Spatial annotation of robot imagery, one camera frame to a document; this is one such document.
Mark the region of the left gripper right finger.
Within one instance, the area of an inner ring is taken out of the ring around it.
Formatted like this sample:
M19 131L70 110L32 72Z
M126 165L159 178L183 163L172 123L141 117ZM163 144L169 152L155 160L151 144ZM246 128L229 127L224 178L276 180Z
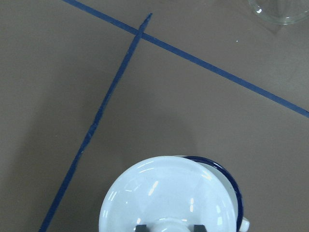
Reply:
M205 232L204 225L194 225L194 232Z

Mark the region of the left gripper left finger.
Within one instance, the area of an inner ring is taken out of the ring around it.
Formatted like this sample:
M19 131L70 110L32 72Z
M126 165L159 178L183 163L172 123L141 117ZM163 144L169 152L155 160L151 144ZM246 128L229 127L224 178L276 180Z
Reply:
M147 232L147 225L136 225L135 232Z

